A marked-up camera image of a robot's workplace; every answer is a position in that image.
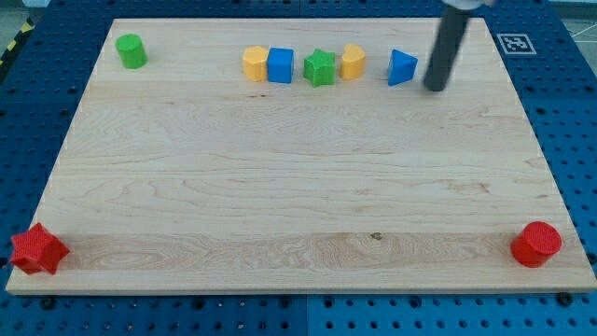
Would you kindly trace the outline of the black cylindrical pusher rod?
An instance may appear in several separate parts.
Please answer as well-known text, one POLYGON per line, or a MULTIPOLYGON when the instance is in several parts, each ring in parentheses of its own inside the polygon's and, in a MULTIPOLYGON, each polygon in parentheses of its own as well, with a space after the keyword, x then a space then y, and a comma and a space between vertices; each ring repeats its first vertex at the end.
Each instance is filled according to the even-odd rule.
POLYGON ((445 6, 423 77, 423 84, 429 91, 446 88, 470 17, 470 10, 445 6))

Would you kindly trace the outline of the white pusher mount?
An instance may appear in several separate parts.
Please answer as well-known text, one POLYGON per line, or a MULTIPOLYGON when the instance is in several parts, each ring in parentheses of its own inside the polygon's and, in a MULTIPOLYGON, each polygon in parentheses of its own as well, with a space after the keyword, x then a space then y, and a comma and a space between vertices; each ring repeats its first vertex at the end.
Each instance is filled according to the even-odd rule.
POLYGON ((476 9, 485 6, 492 6, 495 0, 441 0, 444 4, 458 9, 476 9))

